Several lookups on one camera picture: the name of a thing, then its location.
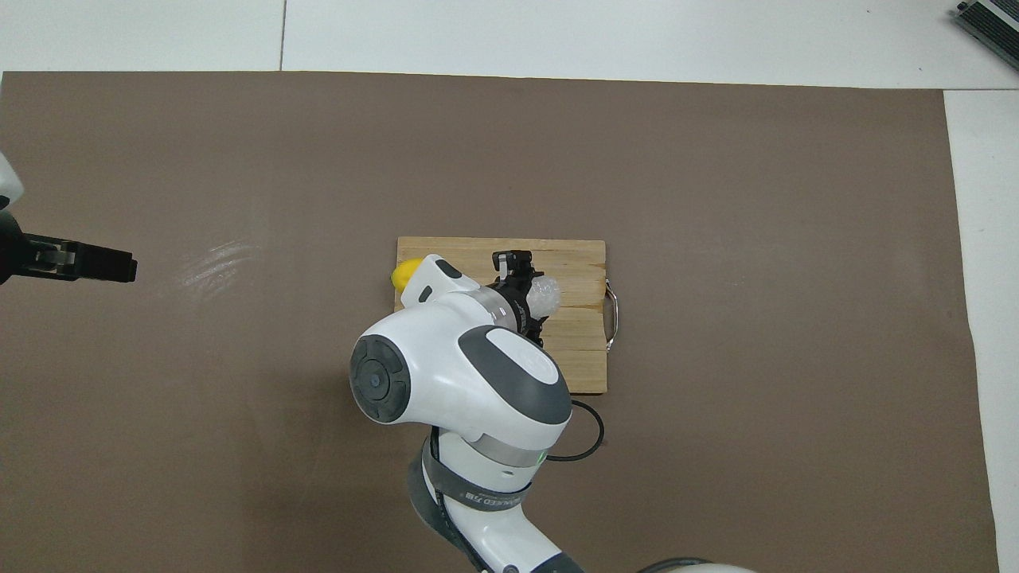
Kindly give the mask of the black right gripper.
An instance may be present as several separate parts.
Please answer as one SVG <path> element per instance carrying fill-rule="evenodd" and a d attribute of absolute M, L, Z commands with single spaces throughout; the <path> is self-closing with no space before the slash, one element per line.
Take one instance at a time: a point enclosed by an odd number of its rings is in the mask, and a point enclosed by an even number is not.
<path fill-rule="evenodd" d="M 543 347 L 545 341 L 541 335 L 549 317 L 531 317 L 530 305 L 525 300 L 530 283 L 524 279 L 534 273 L 533 253 L 529 250 L 494 251 L 492 262 L 498 279 L 487 287 L 498 296 L 498 307 L 505 310 L 507 317 L 512 317 L 514 330 L 525 331 L 525 337 L 538 347 Z"/>

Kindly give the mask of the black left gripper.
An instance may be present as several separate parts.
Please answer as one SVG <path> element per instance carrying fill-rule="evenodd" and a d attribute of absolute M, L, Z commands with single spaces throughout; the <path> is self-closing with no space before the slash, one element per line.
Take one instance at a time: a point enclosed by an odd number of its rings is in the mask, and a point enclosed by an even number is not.
<path fill-rule="evenodd" d="M 30 253 L 26 263 L 25 238 Z M 1 284 L 21 268 L 26 277 L 79 277 L 117 283 L 137 279 L 138 261 L 130 251 L 74 244 L 73 240 L 23 235 L 10 212 L 1 211 Z"/>

